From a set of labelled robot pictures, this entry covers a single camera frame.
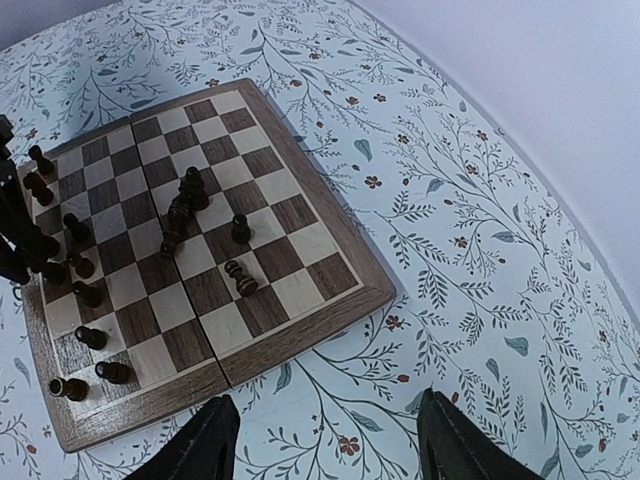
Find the dark small chess piece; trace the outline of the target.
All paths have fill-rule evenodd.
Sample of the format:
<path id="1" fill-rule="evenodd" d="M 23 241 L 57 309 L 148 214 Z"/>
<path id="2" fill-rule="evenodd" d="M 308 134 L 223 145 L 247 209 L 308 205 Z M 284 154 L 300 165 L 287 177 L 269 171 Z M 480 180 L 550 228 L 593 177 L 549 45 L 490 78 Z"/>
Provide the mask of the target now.
<path id="1" fill-rule="evenodd" d="M 91 260 L 89 258 L 83 257 L 78 252 L 68 252 L 67 262 L 74 269 L 76 275 L 82 279 L 89 279 L 95 273 L 95 266 L 91 262 Z"/>
<path id="2" fill-rule="evenodd" d="M 236 291 L 241 297 L 253 295 L 259 288 L 257 280 L 244 271 L 244 267 L 236 260 L 229 260 L 224 265 L 228 276 L 235 281 Z"/>

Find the floral patterned table mat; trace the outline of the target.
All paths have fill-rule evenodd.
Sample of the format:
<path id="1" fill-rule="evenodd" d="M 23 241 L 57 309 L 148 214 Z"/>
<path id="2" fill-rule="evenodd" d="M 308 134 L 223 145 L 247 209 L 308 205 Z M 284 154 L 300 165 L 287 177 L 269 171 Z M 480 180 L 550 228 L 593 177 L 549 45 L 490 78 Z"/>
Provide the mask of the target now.
<path id="1" fill-rule="evenodd" d="M 241 77 L 399 280 L 233 390 L 238 479 L 416 479 L 422 392 L 547 479 L 639 475 L 639 333 L 555 195 L 433 63 L 347 1 L 120 1 L 1 51 L 17 160 Z"/>

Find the wooden chess board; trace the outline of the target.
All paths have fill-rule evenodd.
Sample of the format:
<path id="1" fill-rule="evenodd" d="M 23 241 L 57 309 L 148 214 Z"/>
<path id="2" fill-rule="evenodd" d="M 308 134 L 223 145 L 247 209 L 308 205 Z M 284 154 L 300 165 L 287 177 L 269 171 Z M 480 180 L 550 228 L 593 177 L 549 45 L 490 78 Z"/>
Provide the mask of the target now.
<path id="1" fill-rule="evenodd" d="M 46 153 L 48 177 L 20 170 L 41 231 L 60 243 L 67 278 L 40 275 L 21 292 L 38 380 L 61 448 L 74 453 L 191 407 L 270 370 L 375 312 L 395 287 L 256 84 L 237 80 L 115 121 Z M 209 206 L 190 208 L 171 258 L 160 253 L 172 200 L 188 167 Z M 36 172 L 53 191 L 41 206 L 24 187 Z M 91 229 L 76 242 L 73 213 Z M 233 242 L 244 214 L 246 245 Z M 75 251 L 95 273 L 76 275 Z M 238 261 L 259 283 L 241 297 L 224 270 Z M 91 309 L 73 293 L 82 281 L 103 293 Z M 92 350 L 77 327 L 104 331 Z M 95 373 L 98 362 L 131 368 L 125 384 Z M 85 400 L 53 397 L 55 377 L 87 382 Z"/>

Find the dark pawn placed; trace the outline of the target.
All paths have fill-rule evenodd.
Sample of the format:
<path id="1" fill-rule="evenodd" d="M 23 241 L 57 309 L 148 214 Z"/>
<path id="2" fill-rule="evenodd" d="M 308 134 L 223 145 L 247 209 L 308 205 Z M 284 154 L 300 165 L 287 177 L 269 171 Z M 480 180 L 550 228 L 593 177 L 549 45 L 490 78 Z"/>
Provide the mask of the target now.
<path id="1" fill-rule="evenodd" d="M 23 179 L 23 184 L 41 206 L 48 206 L 54 200 L 53 191 L 47 186 L 38 173 L 30 172 L 26 174 Z"/>
<path id="2" fill-rule="evenodd" d="M 53 162 L 44 156 L 42 149 L 38 145 L 33 145 L 29 148 L 28 156 L 36 163 L 37 171 L 40 175 L 48 177 L 55 172 Z"/>
<path id="3" fill-rule="evenodd" d="M 71 237 L 78 243 L 83 243 L 91 238 L 91 229 L 73 213 L 66 213 L 63 223 L 70 231 Z"/>

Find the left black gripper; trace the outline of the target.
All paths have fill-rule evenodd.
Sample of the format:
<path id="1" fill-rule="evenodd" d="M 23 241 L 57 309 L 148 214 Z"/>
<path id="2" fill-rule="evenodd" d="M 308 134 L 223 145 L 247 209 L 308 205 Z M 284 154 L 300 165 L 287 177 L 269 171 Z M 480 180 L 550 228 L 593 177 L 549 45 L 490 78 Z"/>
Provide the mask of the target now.
<path id="1" fill-rule="evenodd" d="M 32 221 L 22 193 L 16 189 L 16 167 L 7 144 L 13 139 L 13 126 L 1 115 L 1 276 L 8 280 L 23 279 L 23 259 L 9 245 L 17 240 L 27 265 L 41 273 L 46 263 L 60 251 L 60 243 L 44 235 Z"/>

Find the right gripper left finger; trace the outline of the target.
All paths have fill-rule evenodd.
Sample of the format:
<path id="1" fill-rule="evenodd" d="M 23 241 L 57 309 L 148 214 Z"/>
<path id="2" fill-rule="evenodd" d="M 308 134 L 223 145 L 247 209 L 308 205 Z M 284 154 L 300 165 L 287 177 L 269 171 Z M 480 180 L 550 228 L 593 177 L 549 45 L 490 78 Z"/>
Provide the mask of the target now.
<path id="1" fill-rule="evenodd" d="M 239 428 L 232 398 L 213 397 L 126 480 L 233 479 Z"/>

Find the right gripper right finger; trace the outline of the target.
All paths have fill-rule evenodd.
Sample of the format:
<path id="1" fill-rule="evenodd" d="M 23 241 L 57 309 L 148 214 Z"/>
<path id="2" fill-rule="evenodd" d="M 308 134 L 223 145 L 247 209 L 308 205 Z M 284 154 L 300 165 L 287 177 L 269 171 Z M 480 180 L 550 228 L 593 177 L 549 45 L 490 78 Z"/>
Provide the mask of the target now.
<path id="1" fill-rule="evenodd" d="M 508 480 L 540 477 L 497 447 L 439 391 L 428 388 L 423 392 L 417 430 L 424 479 Z"/>

